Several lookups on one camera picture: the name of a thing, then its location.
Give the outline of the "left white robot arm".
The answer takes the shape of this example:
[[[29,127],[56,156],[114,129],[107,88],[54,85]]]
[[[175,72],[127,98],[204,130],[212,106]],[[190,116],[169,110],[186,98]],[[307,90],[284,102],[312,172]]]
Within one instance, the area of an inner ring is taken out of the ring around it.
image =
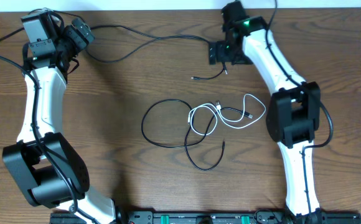
[[[32,206],[68,210],[87,223],[112,223],[112,199],[92,186],[83,159],[63,136],[62,107],[70,62],[95,39],[80,18],[66,26],[54,12],[22,17],[26,111],[15,144],[2,159]]]

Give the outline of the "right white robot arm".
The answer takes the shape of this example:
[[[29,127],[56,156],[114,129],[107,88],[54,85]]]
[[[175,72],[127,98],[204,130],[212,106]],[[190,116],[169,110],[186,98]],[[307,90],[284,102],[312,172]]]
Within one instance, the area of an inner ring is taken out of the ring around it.
[[[215,45],[217,60],[253,64],[271,95],[266,127],[283,157],[287,186],[283,222],[321,223],[312,165],[321,108],[319,85],[294,71],[261,16],[223,21],[226,38]]]

